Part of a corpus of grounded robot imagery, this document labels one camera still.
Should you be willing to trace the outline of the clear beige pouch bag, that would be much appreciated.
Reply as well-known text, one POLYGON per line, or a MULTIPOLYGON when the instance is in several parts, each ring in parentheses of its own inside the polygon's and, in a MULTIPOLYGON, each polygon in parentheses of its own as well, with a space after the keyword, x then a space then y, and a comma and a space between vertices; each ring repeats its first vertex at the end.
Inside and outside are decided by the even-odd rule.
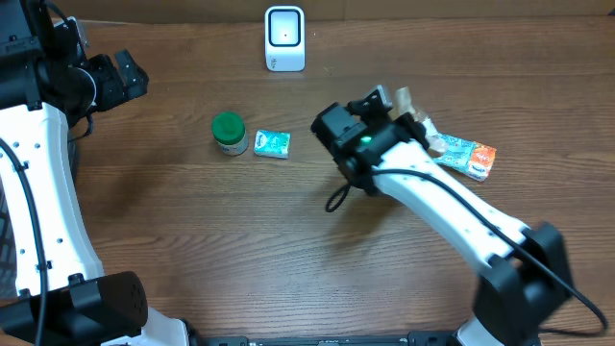
POLYGON ((407 86, 395 91, 393 112, 399 116, 408 113, 415 122, 424 126, 426 131, 424 138, 429 145, 428 152, 433 158, 442 157, 447 152, 447 142, 440 136, 440 133, 431 120, 431 116, 426 111, 413 104, 407 86))

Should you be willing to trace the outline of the teal snack pack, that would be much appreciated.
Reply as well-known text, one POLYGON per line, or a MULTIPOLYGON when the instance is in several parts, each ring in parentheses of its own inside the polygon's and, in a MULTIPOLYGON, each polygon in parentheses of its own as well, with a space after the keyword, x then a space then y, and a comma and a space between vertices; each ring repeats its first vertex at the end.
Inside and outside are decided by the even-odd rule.
POLYGON ((476 142, 444 134, 440 134, 439 138, 445 142, 447 149, 441 157, 433 160, 458 171, 466 171, 472 154, 477 148, 476 142))

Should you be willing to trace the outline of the teal tissue packet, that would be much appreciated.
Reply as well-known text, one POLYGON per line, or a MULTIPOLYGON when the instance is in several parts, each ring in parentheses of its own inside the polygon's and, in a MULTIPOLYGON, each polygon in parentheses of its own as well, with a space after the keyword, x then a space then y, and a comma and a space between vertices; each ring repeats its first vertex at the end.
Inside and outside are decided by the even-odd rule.
POLYGON ((290 133, 257 130, 254 152, 258 156, 287 159, 289 156, 290 133))

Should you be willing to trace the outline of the small orange juice carton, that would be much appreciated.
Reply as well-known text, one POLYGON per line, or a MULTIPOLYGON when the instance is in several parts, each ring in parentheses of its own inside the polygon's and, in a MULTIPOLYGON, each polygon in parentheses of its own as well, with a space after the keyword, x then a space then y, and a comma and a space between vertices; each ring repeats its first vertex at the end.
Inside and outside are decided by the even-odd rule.
POLYGON ((466 175, 480 182, 486 180, 495 162, 496 153, 496 148, 476 142, 470 153, 466 175))

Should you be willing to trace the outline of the green lid jar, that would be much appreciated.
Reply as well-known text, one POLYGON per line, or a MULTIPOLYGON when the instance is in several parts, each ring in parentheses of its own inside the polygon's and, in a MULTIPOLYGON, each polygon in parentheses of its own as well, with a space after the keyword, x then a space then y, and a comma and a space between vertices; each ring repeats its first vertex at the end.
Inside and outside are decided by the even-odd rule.
POLYGON ((211 132, 222 152, 229 156, 243 154, 249 146, 242 118, 232 111, 218 113, 212 120, 211 132))

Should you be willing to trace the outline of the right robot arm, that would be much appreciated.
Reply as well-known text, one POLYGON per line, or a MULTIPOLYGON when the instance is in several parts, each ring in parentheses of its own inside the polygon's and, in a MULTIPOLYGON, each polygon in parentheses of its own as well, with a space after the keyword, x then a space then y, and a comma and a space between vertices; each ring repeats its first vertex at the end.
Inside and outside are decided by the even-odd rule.
POLYGON ((560 231, 534 230, 490 206, 432 159, 440 149, 430 116, 407 89, 382 86, 318 113, 312 132, 352 186, 388 195, 443 236, 477 273, 473 317, 452 345, 536 345, 540 325, 571 296, 560 231))

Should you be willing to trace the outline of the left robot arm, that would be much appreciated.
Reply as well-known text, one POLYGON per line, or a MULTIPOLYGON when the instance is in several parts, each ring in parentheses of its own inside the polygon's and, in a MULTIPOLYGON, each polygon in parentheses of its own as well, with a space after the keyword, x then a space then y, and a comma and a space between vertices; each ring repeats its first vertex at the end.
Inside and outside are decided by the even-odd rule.
POLYGON ((149 79, 129 52, 88 57, 85 43, 51 2, 1 4, 1 184, 18 294, 2 331, 36 345, 196 345, 188 323, 148 305, 134 272, 107 274, 88 239, 69 131, 144 95, 149 79))

